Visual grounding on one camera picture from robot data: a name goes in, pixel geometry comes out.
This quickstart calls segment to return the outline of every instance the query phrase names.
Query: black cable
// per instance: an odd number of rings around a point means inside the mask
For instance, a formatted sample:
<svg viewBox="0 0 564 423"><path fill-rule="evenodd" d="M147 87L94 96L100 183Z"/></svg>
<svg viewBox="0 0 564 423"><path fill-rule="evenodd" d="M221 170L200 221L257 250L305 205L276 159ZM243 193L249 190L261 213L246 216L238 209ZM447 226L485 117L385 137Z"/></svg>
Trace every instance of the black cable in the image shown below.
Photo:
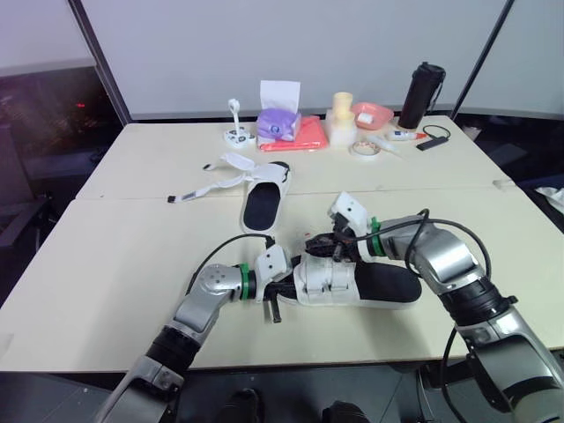
<svg viewBox="0 0 564 423"><path fill-rule="evenodd" d="M237 235L234 236L233 238L229 238L227 241L221 243L217 248L215 248L204 260L203 262L200 263L199 266L197 266L196 271L194 272L194 274L192 275L192 279L190 280L190 283L188 285L188 289L186 290L186 293L189 293L190 290L192 289L192 286L194 285L194 282L196 281L196 277L197 275L200 273L200 271L202 271L202 269L204 268L205 264L208 263L208 261L218 252L220 251L222 248L224 248L228 243L239 240L240 238L247 238L247 237L255 237L255 238L264 238L266 240L266 247L268 248L270 245L274 244L274 238L272 238L269 235L264 235L264 234L241 234L241 235Z"/></svg>
<svg viewBox="0 0 564 423"><path fill-rule="evenodd" d="M452 347L452 343L455 340L456 335L456 327L452 329L450 332L449 340L447 341L447 345L444 348L444 354L442 355L441 360L441 371L440 371L440 380L441 380L441 392L444 400L446 401L449 409L453 412L460 423L466 423L466 419L460 413L460 411L452 404L452 400L450 399L449 390L447 389L447 362L449 361L450 355L450 348Z"/></svg>
<svg viewBox="0 0 564 423"><path fill-rule="evenodd" d="M417 242L417 240L421 236L421 233L423 232L423 229L425 228L425 224L429 221L429 209L423 209L417 214L423 217L419 221L417 232L413 236L412 241L409 243L407 250L405 251L405 268L418 278L421 278L421 275L412 268L412 264L409 263L409 259L412 257L413 249L415 248L415 242Z"/></svg>
<svg viewBox="0 0 564 423"><path fill-rule="evenodd" d="M430 132L427 132L427 128L438 128L440 130L444 130L444 132L447 134L446 138L449 139L450 138L450 131L445 128L444 126L440 126L440 125L425 125L422 129L423 132L425 132L428 136L430 136L432 139L438 138L435 134L432 134Z"/></svg>
<svg viewBox="0 0 564 423"><path fill-rule="evenodd" d="M395 231L396 229L400 229L402 227L407 227L407 226L411 226L411 225L420 225L421 224L421 219L417 219L417 220L411 220L409 222L402 222L402 223L398 223L396 225L393 226L389 226L386 227L384 229L380 229L379 231L376 232L372 232L371 234L366 234L363 236L357 236L357 237L347 237L344 236L342 234L337 233L336 236L338 238L339 241L342 242L356 242L356 241L364 241L364 240L369 240L375 236L381 235L381 234L386 234L387 232L391 232L391 231ZM480 238L469 228L467 228L466 226L458 223L458 222L454 222L452 220L446 220L446 219L427 219L426 220L427 223L437 223L437 224L441 224L441 225L447 225L447 226L453 226L457 229L460 229L462 232L466 233L467 235L469 235L479 246L479 249L482 253L482 255L484 256L484 262L485 262L485 267L486 267L486 275L491 278L492 277L492 260L490 259L490 255L487 252L486 246L484 245L484 242L482 242L482 240L480 240Z"/></svg>

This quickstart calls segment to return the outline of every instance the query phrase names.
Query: white wall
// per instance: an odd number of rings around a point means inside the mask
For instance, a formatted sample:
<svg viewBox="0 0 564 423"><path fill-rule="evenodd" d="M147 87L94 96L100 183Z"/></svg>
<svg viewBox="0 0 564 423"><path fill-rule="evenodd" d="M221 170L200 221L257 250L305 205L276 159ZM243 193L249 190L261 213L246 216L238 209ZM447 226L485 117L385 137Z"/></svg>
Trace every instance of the white wall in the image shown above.
<svg viewBox="0 0 564 423"><path fill-rule="evenodd" d="M442 65L453 104L503 0L83 0L134 119L258 110L263 79L302 82L301 107L336 91L400 106L415 68Z"/></svg>
<svg viewBox="0 0 564 423"><path fill-rule="evenodd" d="M461 112L564 118L564 0L516 0Z"/></svg>
<svg viewBox="0 0 564 423"><path fill-rule="evenodd" d="M0 77L94 66L66 0L1 0Z"/></svg>

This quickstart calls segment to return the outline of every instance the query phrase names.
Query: tape roll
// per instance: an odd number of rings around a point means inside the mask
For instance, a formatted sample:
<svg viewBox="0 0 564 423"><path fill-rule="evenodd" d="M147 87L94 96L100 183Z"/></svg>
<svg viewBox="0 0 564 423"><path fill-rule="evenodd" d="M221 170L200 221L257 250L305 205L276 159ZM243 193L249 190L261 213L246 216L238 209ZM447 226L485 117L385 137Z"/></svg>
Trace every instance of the tape roll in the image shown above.
<svg viewBox="0 0 564 423"><path fill-rule="evenodd" d="M380 147L375 143L363 139L349 147L349 153L363 160L372 160L380 152Z"/></svg>

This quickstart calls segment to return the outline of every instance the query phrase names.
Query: small white device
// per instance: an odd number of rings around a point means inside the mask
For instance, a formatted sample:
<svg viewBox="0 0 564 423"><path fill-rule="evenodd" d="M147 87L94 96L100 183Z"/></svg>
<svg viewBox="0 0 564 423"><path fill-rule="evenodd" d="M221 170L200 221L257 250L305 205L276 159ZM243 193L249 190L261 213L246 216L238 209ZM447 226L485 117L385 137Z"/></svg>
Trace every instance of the small white device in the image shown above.
<svg viewBox="0 0 564 423"><path fill-rule="evenodd" d="M237 99L231 99L227 105L229 106L229 111L233 114L233 119L235 122L234 130L226 130L223 134L223 138L228 144L235 148L242 148L246 146L249 141L254 141L255 136L245 130L244 127L239 125L239 109L241 104Z"/></svg>

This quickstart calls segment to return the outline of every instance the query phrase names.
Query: white strap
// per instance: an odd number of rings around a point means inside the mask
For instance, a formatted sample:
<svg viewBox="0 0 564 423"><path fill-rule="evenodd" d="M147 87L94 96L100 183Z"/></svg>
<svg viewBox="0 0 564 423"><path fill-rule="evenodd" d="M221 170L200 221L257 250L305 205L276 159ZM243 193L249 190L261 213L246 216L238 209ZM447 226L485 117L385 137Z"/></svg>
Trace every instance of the white strap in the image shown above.
<svg viewBox="0 0 564 423"><path fill-rule="evenodd" d="M226 152L220 158L220 161L225 161L228 165L242 170L243 173L232 179L227 179L224 181L218 181L207 187L196 189L195 191L184 194L183 196L170 196L168 198L169 203L181 203L183 201L193 200L194 198L199 198L205 196L208 192L213 189L227 189L239 185L245 181L257 181L257 182L275 182L280 184L285 176L286 169L282 166L268 163L265 165L257 166L256 163L245 157L237 154L236 152ZM218 167L218 164L206 165L204 170L213 170Z"/></svg>

